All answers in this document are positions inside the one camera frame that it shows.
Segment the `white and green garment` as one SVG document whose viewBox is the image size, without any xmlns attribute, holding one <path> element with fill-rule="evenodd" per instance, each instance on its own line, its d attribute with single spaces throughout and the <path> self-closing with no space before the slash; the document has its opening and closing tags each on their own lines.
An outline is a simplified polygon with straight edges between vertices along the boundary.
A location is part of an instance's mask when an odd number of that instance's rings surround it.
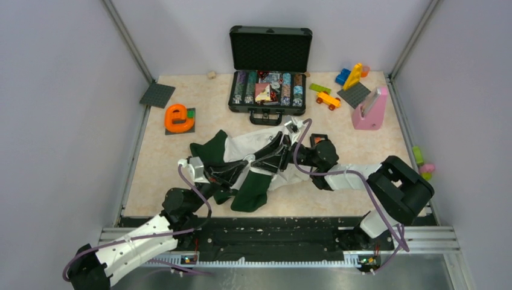
<svg viewBox="0 0 512 290">
<path fill-rule="evenodd" d="M 198 157 L 204 165 L 227 163 L 229 161 L 255 161 L 256 152 L 271 143 L 278 133 L 291 137 L 293 141 L 299 138 L 298 133 L 291 133 L 284 125 L 268 129 L 256 130 L 237 137 L 229 137 L 223 130 L 205 144 L 190 144 L 191 156 Z M 231 210 L 239 212 L 254 212 L 267 203 L 267 193 L 279 187 L 296 184 L 309 179 L 291 165 L 284 171 L 269 173 L 262 169 L 250 169 L 246 166 L 236 177 L 233 185 L 215 185 L 196 183 L 197 189 L 205 199 L 214 198 L 220 205 L 231 200 Z"/>
</svg>

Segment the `black square frame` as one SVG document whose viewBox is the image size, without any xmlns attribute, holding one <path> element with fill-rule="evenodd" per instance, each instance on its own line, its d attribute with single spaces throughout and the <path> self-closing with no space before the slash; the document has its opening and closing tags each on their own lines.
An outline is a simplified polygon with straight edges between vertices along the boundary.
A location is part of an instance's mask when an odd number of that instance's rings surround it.
<svg viewBox="0 0 512 290">
<path fill-rule="evenodd" d="M 310 145 L 315 147 L 319 142 L 328 140 L 328 135 L 326 134 L 311 134 L 310 136 Z"/>
</svg>

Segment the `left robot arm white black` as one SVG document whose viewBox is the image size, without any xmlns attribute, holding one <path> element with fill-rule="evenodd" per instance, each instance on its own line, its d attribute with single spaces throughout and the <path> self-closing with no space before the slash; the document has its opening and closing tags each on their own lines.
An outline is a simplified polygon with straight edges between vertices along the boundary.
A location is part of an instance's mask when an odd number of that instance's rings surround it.
<svg viewBox="0 0 512 290">
<path fill-rule="evenodd" d="M 82 246 L 66 264 L 62 277 L 74 289 L 110 289 L 124 276 L 154 257 L 176 248 L 186 250 L 194 234 L 212 218 L 209 198 L 226 192 L 249 167 L 248 160 L 204 163 L 199 157 L 178 162 L 188 188 L 171 188 L 163 209 L 138 228 L 103 245 Z"/>
</svg>

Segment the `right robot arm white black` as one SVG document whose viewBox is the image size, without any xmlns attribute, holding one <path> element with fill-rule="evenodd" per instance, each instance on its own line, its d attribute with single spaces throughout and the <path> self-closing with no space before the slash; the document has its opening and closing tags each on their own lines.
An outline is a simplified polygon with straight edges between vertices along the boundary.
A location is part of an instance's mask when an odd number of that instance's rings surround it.
<svg viewBox="0 0 512 290">
<path fill-rule="evenodd" d="M 312 138 L 312 145 L 306 147 L 298 134 L 280 130 L 243 137 L 251 165 L 246 177 L 250 192 L 266 197 L 269 191 L 306 179 L 320 190 L 366 190 L 375 209 L 353 231 L 362 249 L 370 249 L 391 227 L 410 225 L 434 196 L 433 187 L 397 156 L 379 165 L 340 164 L 325 135 Z"/>
</svg>

